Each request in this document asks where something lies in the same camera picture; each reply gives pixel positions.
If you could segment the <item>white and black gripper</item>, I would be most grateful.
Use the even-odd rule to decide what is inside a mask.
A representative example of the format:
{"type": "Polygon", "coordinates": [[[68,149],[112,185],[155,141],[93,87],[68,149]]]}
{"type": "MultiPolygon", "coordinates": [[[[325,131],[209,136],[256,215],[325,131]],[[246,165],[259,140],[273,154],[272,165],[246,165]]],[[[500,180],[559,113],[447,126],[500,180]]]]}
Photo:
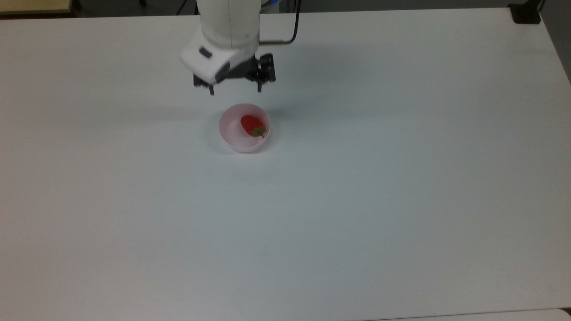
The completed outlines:
{"type": "Polygon", "coordinates": [[[255,39],[242,47],[222,48],[206,39],[204,34],[194,34],[191,41],[180,53],[183,64],[193,73],[193,85],[208,89],[215,95],[214,85],[226,79],[246,78],[255,71],[257,75],[257,92],[262,92],[266,83],[275,82],[274,58],[266,53],[255,63],[255,53],[259,47],[259,39],[255,39]]]}

